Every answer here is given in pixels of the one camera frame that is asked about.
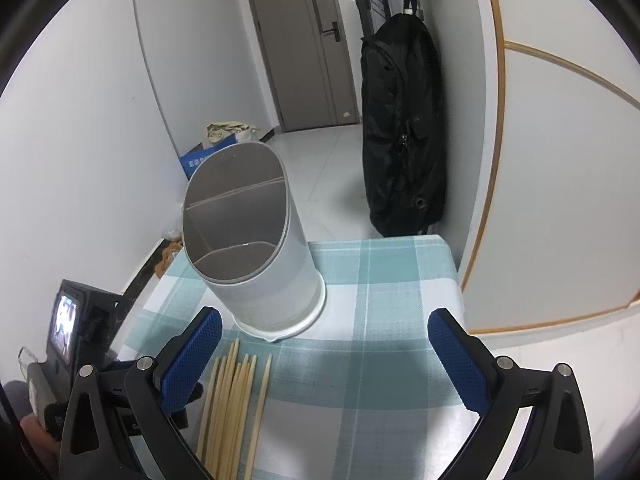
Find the door handle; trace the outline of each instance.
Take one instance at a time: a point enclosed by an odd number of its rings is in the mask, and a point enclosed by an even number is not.
[[[335,43],[340,43],[342,38],[340,37],[340,27],[338,27],[338,22],[331,22],[332,28],[328,28],[327,30],[321,30],[323,36],[327,34],[333,34],[335,38]]]

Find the metal screw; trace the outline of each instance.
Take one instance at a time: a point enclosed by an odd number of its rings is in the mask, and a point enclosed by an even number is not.
[[[513,368],[513,361],[505,355],[498,357],[497,363],[503,370],[511,370]]]
[[[84,365],[82,368],[80,368],[80,371],[78,372],[80,377],[88,377],[92,373],[94,373],[94,367],[92,367],[91,365]]]
[[[558,365],[558,372],[560,372],[560,375],[564,376],[564,377],[568,377],[571,375],[571,368],[569,367],[569,365],[566,365],[564,363],[560,363]]]
[[[154,363],[154,360],[149,357],[149,356],[145,356],[145,357],[141,357],[140,359],[138,359],[138,362],[136,363],[136,368],[138,370],[149,370],[149,368],[151,368],[151,365]]]

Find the black bag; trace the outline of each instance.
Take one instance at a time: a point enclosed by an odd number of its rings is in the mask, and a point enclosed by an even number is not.
[[[438,53],[412,14],[396,14],[363,42],[362,165],[371,223],[383,236],[424,234],[442,217],[447,184]]]

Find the lit screen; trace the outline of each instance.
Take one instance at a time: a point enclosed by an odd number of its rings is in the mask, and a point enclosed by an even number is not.
[[[71,337],[74,323],[76,322],[76,310],[78,303],[73,298],[60,296],[60,302],[56,309],[53,327],[51,328],[51,342],[56,346],[65,361],[69,362],[71,352]]]

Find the tablecloth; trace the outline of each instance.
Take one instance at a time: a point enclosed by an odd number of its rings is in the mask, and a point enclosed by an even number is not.
[[[309,247],[327,298],[319,319],[300,335],[267,343],[240,332],[180,253],[120,357],[156,355],[202,306],[214,306],[225,326],[214,355],[227,354],[236,337],[240,358],[258,355],[248,428],[266,357],[273,355],[254,480],[436,479],[477,420],[462,406],[426,337],[436,308],[444,306],[462,321],[449,247],[433,235]],[[201,378],[205,386],[211,364]],[[201,406],[189,410],[191,431],[184,436],[191,446]]]

